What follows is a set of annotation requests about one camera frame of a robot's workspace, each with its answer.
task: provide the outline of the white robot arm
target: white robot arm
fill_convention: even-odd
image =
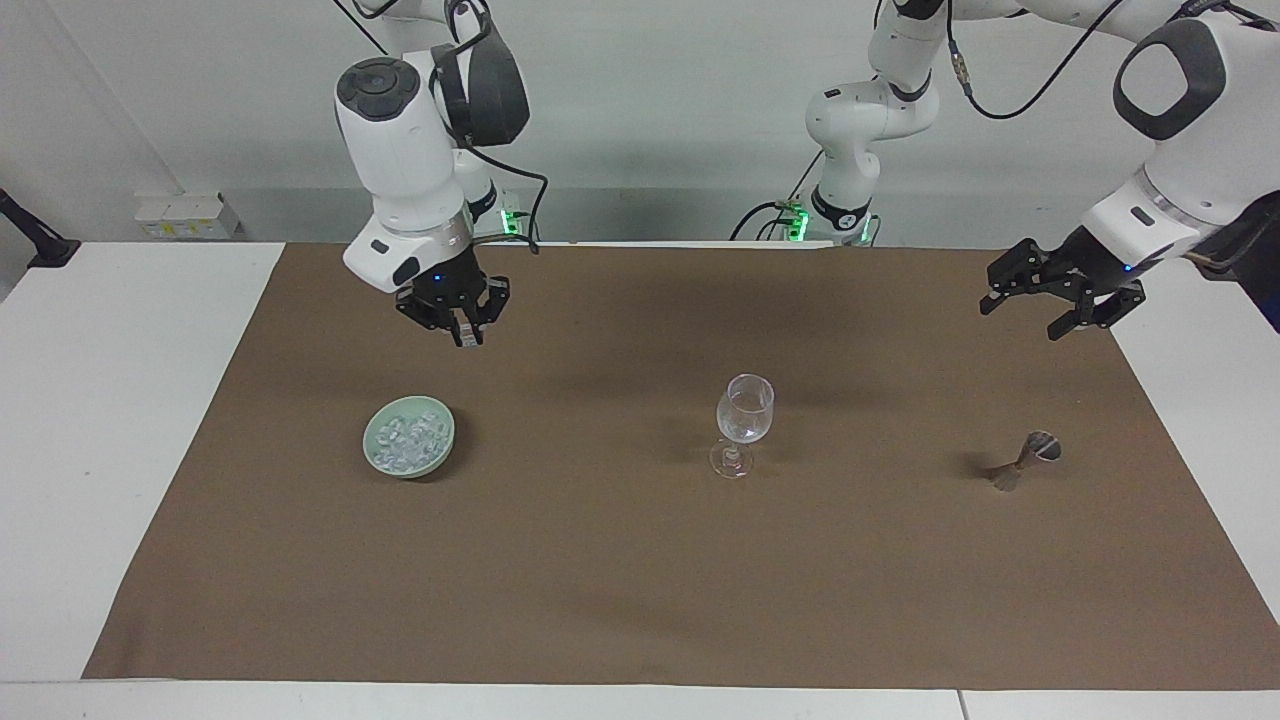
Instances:
[[[922,132],[937,118],[931,68],[956,20],[1032,13],[1137,44],[1115,82],[1116,108],[1156,150],[1124,187],[1088,210],[1068,241],[1044,252],[1023,241],[988,270],[989,314],[1006,299],[1051,292],[1075,309],[1050,328],[1110,327],[1144,300],[1138,275],[1164,259],[1206,247],[1238,250],[1280,214],[1280,140],[1263,118],[1280,110],[1280,33],[1222,12],[1222,0],[890,0],[869,51],[877,76],[829,88],[810,102],[808,127],[822,145],[822,179],[803,195],[810,233],[858,243],[879,160],[868,146]],[[1171,53],[1187,94],[1151,113],[1125,92],[1125,73],[1148,53]],[[952,47],[957,76],[968,83]]]
[[[458,346],[475,346],[511,288],[506,278],[485,277],[472,245],[474,225],[499,191],[485,165],[456,146],[513,141],[529,104],[484,0],[447,0],[443,8],[460,45],[365,60],[338,81],[338,126],[374,201],[343,260],[369,284],[394,292],[404,315],[449,331]],[[392,12],[419,22],[435,17],[407,0],[383,14]]]

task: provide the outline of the brown mat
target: brown mat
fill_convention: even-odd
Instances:
[[[285,250],[86,678],[1280,688],[1114,340],[980,318],[989,254],[485,250],[513,300],[458,351],[340,251]],[[728,482],[740,372],[777,419]],[[381,479],[361,430],[416,393],[456,452]],[[1065,464],[975,479],[1037,428]]]

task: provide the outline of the glass base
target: glass base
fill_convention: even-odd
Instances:
[[[727,439],[712,447],[710,460],[712,469],[722,478],[745,478],[754,464],[749,447]]]

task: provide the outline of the ice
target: ice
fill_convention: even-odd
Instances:
[[[433,411],[392,418],[374,434],[380,448],[374,466],[397,475],[419,471],[448,450],[448,432],[445,419]]]

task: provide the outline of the bowl of ice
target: bowl of ice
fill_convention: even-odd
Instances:
[[[453,413],[434,397],[402,397],[379,410],[365,428],[365,459],[402,480],[431,473],[451,450]]]

